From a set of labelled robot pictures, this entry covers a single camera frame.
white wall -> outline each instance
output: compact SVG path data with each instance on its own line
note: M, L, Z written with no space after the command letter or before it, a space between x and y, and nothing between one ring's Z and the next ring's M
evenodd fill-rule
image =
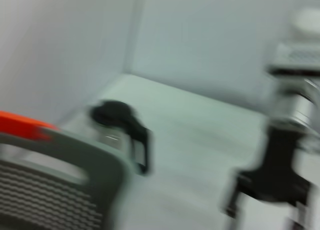
M133 74L257 108L297 0L145 0Z
M0 0L0 109L56 122L122 72L134 0Z

white table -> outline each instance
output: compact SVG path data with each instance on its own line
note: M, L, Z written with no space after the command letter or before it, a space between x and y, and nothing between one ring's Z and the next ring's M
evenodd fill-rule
M154 172L135 177L118 228L225 229L227 217L221 207L229 196L233 173L259 160L265 117L132 75L123 75L99 99L128 103L154 134ZM92 137L87 122L87 114L80 111L62 128ZM300 159L299 173L320 186L320 158L302 154ZM286 217L291 216L286 205L264 204L249 197L242 206L243 230L284 230ZM320 227L317 215L314 211L314 229Z

white countertop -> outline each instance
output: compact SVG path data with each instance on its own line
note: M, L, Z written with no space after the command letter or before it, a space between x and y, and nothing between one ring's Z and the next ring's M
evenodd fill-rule
M265 117L132 75L123 75L100 99L128 103L154 135L154 172L147 177L135 176L118 228L226 229L228 218L221 209L229 197L228 187L235 168L248 168L259 160ZM85 111L80 111L62 128L92 137L87 120ZM320 186L320 158L302 154L301 161L299 173ZM287 229L288 206L264 204L249 197L242 203L239 229ZM314 229L319 229L316 211L313 218Z

